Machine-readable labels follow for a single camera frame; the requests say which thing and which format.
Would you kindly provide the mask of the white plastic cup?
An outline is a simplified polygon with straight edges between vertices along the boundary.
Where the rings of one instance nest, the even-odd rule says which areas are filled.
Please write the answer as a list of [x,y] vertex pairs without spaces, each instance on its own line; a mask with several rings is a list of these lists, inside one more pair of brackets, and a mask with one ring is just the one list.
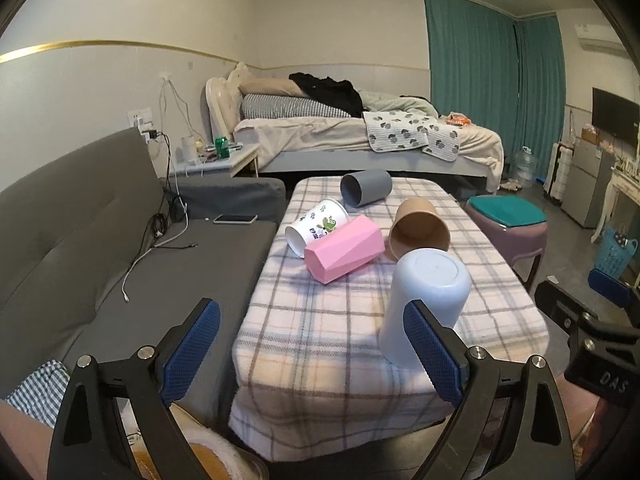
[[470,291],[469,271],[449,252],[420,248],[403,255],[394,271],[378,334],[378,345],[385,359],[408,370],[421,367],[402,322],[404,307],[411,300],[422,300],[440,324],[454,328]]

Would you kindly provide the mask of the brown paper cup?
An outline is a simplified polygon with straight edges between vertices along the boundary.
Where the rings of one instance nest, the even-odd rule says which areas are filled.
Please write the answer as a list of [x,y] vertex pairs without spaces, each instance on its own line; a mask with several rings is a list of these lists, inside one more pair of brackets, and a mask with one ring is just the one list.
[[450,232],[429,200],[421,197],[408,198],[397,209],[388,233],[387,245],[396,260],[421,248],[446,252],[450,246]]

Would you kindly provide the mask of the pink faceted cup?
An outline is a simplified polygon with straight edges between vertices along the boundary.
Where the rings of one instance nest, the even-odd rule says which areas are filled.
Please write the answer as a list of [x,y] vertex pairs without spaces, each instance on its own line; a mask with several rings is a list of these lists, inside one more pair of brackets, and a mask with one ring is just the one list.
[[378,225],[358,216],[325,237],[310,243],[304,263],[311,276],[326,285],[371,262],[385,250]]

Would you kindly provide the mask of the grey plastic cup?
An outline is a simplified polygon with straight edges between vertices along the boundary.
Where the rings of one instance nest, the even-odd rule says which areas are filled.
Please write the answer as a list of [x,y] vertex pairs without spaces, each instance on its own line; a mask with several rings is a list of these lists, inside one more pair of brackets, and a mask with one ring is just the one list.
[[345,174],[341,178],[340,190],[344,202],[359,208],[384,200],[393,189],[390,174],[383,169],[370,169]]

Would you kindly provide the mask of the white floral cup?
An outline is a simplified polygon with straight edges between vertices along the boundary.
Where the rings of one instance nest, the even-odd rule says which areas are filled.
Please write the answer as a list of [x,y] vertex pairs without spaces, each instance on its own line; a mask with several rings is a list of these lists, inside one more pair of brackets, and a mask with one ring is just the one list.
[[349,222],[349,214],[337,200],[326,198],[285,228],[288,247],[303,258],[306,247]]

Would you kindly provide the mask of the checkered shorts leg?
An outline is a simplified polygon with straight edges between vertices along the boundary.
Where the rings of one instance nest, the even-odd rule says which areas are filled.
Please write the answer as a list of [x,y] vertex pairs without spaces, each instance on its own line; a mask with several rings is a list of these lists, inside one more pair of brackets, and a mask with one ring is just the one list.
[[23,379],[4,400],[53,429],[69,382],[70,372],[65,365],[50,360]]

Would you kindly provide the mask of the blue laundry basket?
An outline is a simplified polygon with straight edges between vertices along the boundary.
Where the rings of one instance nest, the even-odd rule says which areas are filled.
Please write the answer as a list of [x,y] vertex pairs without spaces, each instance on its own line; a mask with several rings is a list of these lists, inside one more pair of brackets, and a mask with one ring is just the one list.
[[638,249],[638,240],[606,228],[594,267],[610,278],[620,278]]

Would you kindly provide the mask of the beige slipper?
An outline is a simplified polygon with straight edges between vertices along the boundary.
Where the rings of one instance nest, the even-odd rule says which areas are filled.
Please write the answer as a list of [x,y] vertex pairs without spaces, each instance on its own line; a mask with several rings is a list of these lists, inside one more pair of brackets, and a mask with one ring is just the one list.
[[182,431],[201,465],[212,479],[268,479],[265,463],[203,426],[177,404],[170,407],[171,415]]

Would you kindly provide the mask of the purple stool teal cushion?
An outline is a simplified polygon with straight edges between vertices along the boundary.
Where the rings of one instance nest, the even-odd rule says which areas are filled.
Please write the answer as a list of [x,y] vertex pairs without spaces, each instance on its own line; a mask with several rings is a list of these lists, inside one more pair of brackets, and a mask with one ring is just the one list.
[[548,221],[533,203],[515,195],[477,195],[463,209],[506,260],[511,269],[530,260],[526,278],[516,277],[526,290],[532,288],[547,247]]

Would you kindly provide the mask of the white dresser table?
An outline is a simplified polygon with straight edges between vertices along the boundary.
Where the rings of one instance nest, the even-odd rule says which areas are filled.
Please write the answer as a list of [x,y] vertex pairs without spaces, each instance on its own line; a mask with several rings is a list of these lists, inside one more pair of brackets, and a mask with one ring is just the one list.
[[613,169],[606,185],[600,219],[591,235],[591,243],[599,239],[606,224],[612,219],[618,196],[623,194],[639,205],[639,192],[639,166],[631,159],[624,159],[622,166]]

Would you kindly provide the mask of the white suitcase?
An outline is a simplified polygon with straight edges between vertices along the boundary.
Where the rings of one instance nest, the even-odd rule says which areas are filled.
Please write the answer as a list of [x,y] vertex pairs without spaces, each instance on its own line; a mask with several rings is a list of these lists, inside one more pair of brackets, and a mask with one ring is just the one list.
[[555,143],[552,146],[551,156],[548,165],[548,174],[544,179],[542,188],[544,194],[562,203],[568,173],[572,166],[573,150],[563,143]]

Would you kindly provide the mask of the grey sofa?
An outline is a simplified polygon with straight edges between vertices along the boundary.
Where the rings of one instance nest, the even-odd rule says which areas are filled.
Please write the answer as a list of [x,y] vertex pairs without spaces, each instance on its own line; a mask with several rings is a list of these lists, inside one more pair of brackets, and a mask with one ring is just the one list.
[[[268,178],[180,178],[187,222],[152,252],[153,214],[166,188],[137,131],[71,152],[1,194],[1,391],[41,364],[73,367],[157,344],[196,304],[219,304],[221,324],[181,406],[209,427],[229,417],[236,390],[231,348],[285,210]],[[248,226],[218,214],[256,214]]]

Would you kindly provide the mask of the grey mini fridge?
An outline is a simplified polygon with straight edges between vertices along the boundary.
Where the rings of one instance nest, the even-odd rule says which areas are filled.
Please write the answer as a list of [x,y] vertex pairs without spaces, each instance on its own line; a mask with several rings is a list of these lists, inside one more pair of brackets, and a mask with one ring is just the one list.
[[581,140],[575,145],[561,209],[584,229],[599,222],[614,162],[614,155],[596,144]]

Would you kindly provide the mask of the water jug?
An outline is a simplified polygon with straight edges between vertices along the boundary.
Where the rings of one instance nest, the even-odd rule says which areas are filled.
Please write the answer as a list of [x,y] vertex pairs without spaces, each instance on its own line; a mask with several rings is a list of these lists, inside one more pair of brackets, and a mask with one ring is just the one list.
[[529,146],[522,146],[514,155],[512,179],[521,188],[530,188],[536,179],[537,157]]

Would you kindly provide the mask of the plaid table blanket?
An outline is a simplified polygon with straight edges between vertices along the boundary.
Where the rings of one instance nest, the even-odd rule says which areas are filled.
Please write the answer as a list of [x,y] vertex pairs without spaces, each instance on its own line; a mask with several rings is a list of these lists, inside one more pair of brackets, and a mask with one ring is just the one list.
[[[397,178],[390,196],[363,214],[388,231],[411,197],[433,203],[450,229],[452,254],[470,272],[458,335],[497,359],[544,353],[549,331],[532,298],[441,186]],[[394,270],[393,259],[381,256],[323,285],[276,235],[232,351],[239,388],[229,425],[254,452],[270,462],[309,460],[410,434],[450,414],[426,374],[395,366],[378,348]]]

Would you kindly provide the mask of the black television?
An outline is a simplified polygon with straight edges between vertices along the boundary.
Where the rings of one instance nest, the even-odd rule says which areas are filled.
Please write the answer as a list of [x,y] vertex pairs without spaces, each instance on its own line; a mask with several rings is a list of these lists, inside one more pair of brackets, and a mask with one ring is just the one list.
[[617,94],[592,89],[593,127],[635,148],[638,144],[639,105]]

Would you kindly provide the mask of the smartphone on sofa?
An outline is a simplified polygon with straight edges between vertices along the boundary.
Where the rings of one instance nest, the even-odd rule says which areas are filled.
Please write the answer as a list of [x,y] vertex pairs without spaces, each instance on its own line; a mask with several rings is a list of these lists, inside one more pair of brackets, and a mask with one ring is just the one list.
[[214,218],[213,224],[237,224],[238,226],[248,226],[256,220],[256,214],[218,214],[218,216]]

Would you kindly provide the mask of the teal curtain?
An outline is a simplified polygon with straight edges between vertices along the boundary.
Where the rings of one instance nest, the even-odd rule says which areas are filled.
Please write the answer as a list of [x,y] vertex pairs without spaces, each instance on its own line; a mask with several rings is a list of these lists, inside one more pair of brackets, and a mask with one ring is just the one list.
[[541,177],[562,136],[565,62],[553,14],[514,20],[470,0],[424,0],[431,96],[498,133],[510,160],[533,151]]

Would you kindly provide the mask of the white patterned mat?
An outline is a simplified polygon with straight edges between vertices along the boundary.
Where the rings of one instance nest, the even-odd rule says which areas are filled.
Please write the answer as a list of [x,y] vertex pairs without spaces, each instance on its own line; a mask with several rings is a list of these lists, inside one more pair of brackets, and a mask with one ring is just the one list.
[[445,162],[460,154],[460,128],[435,117],[391,110],[364,112],[363,121],[370,148],[377,153],[420,150]]

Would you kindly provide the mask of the white air conditioner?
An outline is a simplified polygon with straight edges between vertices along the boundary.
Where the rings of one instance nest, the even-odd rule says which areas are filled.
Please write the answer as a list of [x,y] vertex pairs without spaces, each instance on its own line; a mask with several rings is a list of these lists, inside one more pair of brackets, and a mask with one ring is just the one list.
[[584,49],[625,53],[625,47],[614,29],[608,25],[576,24],[577,39]]

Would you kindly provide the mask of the green can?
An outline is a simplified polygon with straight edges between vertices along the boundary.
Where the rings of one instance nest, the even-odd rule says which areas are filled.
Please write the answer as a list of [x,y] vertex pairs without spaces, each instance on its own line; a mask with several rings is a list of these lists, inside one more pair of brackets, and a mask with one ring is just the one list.
[[216,138],[214,144],[216,159],[226,160],[230,158],[229,141],[226,136]]

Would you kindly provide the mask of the bed with beige sheets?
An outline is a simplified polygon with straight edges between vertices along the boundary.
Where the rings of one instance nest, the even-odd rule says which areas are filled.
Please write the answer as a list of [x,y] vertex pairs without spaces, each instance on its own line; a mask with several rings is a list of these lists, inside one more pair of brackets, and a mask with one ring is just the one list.
[[372,151],[363,113],[361,117],[350,118],[244,119],[240,106],[247,94],[311,98],[288,76],[256,77],[243,63],[228,76],[209,79],[205,85],[205,99],[213,133],[254,150],[260,170],[283,174],[385,169],[414,174],[450,174],[482,178],[488,192],[498,190],[504,165],[503,145],[498,133],[468,122],[463,115],[439,114],[423,96],[394,96],[355,89],[361,96],[363,113],[391,110],[422,113],[459,127],[461,148],[457,159],[445,162],[420,150]]

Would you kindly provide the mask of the black clothes pile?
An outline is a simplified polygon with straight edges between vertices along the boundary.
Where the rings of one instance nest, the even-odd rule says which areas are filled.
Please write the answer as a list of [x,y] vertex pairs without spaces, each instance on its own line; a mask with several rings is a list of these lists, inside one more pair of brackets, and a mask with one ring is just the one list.
[[295,82],[311,99],[344,110],[349,116],[362,116],[364,106],[361,96],[350,81],[318,78],[306,73],[292,73],[288,75],[288,79]]

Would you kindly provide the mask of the striped pillow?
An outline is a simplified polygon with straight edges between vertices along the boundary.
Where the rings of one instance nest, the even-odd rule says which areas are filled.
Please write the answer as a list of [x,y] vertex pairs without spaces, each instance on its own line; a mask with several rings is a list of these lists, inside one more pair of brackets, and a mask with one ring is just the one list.
[[344,110],[312,99],[269,94],[247,94],[242,99],[240,111],[244,119],[350,118]]

